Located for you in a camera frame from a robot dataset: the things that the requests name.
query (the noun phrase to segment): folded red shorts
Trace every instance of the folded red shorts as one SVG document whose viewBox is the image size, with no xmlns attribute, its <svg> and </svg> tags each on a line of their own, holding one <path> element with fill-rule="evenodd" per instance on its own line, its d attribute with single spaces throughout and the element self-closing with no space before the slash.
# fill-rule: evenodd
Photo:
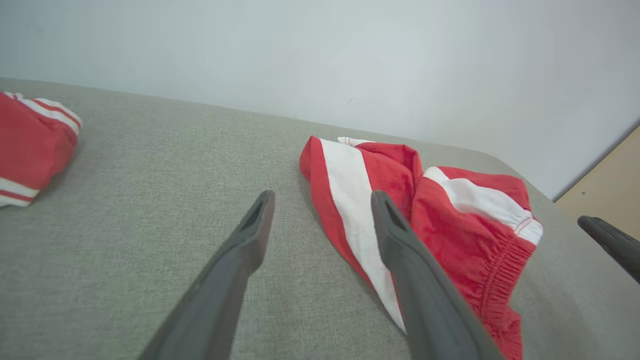
<svg viewBox="0 0 640 360">
<path fill-rule="evenodd" d="M 27 206 L 76 148 L 82 120 L 59 102 L 0 92 L 0 206 Z"/>
<path fill-rule="evenodd" d="M 394 283 L 374 230 L 376 190 L 393 199 L 502 353 L 522 358 L 520 315 L 509 299 L 543 227 L 521 179 L 452 167 L 423 171 L 417 151 L 406 145 L 314 136 L 302 151 L 300 170 L 327 237 L 400 329 L 405 331 Z"/>
</svg>

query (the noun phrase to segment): red fabric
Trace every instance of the red fabric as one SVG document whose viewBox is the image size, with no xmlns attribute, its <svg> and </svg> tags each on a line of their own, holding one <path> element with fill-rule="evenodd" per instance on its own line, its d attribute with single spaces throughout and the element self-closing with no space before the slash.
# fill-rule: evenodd
<svg viewBox="0 0 640 360">
<path fill-rule="evenodd" d="M 409 220 L 455 287 L 484 324 L 508 359 L 522 358 L 520 315 L 508 302 L 536 246 L 519 238 L 507 225 L 455 209 L 445 190 L 422 176 L 418 153 L 406 145 L 362 143 L 371 190 L 387 192 Z M 365 279 L 344 235 L 328 185 L 321 141 L 311 137 L 300 158 L 300 169 L 311 183 L 312 198 L 329 240 Z M 524 182 L 507 175 L 489 175 L 439 167 L 450 179 L 500 190 L 530 210 Z"/>
<path fill-rule="evenodd" d="M 311 199 L 318 211 L 318 215 L 320 215 L 320 221 L 322 221 L 327 238 L 331 240 L 333 246 L 353 269 L 371 285 L 369 277 L 362 270 L 362 266 L 353 255 L 349 243 L 347 243 L 342 218 L 335 207 L 329 190 L 329 177 L 324 164 L 324 154 L 320 139 L 312 136 L 305 145 L 300 155 L 300 172 L 311 184 Z"/>
<path fill-rule="evenodd" d="M 54 106 L 37 104 L 64 113 Z M 65 123 L 29 109 L 17 96 L 0 93 L 0 178 L 41 190 L 68 163 L 76 143 L 76 134 Z M 2 195 L 32 201 L 8 190 Z"/>
<path fill-rule="evenodd" d="M 38 99 L 33 99 L 33 102 L 35 102 L 36 104 L 42 106 L 43 108 L 47 109 L 47 110 L 51 110 L 51 111 L 55 111 L 58 113 L 61 113 L 62 115 L 68 117 L 71 121 L 75 122 L 76 125 L 78 125 L 78 127 L 81 127 L 81 124 L 78 120 L 76 120 L 76 118 L 74 116 L 72 116 L 71 114 L 67 113 L 64 109 L 61 108 L 57 108 L 55 106 L 51 106 L 48 104 L 45 104 L 44 102 L 38 100 Z"/>
</svg>

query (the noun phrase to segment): white wall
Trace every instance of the white wall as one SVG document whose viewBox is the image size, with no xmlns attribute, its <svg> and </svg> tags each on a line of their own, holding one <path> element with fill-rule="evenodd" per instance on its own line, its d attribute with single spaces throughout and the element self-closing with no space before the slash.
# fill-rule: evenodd
<svg viewBox="0 0 640 360">
<path fill-rule="evenodd" d="M 467 147 L 549 197 L 640 117 L 635 0 L 0 1 L 0 76 Z"/>
</svg>

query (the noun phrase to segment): red and white shorts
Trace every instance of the red and white shorts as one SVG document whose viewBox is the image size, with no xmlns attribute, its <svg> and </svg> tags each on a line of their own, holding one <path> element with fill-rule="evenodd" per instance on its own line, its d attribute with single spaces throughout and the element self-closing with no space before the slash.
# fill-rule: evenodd
<svg viewBox="0 0 640 360">
<path fill-rule="evenodd" d="M 502 353 L 522 358 L 520 315 L 509 298 L 543 234 L 524 182 L 460 168 L 422 169 L 406 145 L 312 136 L 300 170 L 327 237 L 404 323 L 390 272 L 380 259 L 371 193 L 384 190 L 484 324 Z"/>
<path fill-rule="evenodd" d="M 68 163 L 81 128 L 59 102 L 0 92 L 0 206 L 31 204 Z"/>
</svg>

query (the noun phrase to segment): gray fabric surface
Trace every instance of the gray fabric surface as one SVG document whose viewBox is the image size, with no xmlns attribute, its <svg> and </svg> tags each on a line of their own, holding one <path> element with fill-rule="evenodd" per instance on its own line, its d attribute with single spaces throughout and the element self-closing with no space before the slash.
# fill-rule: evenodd
<svg viewBox="0 0 640 360">
<path fill-rule="evenodd" d="M 409 358 L 324 235 L 298 170 L 307 138 L 406 143 L 425 167 L 517 175 L 480 152 L 203 104 L 11 79 L 0 91 L 84 120 L 64 173 L 30 207 L 0 209 L 1 359 L 134 359 L 265 189 L 273 230 L 232 357 Z M 638 358 L 640 286 L 527 185 L 546 235 L 511 301 L 525 358 Z"/>
</svg>

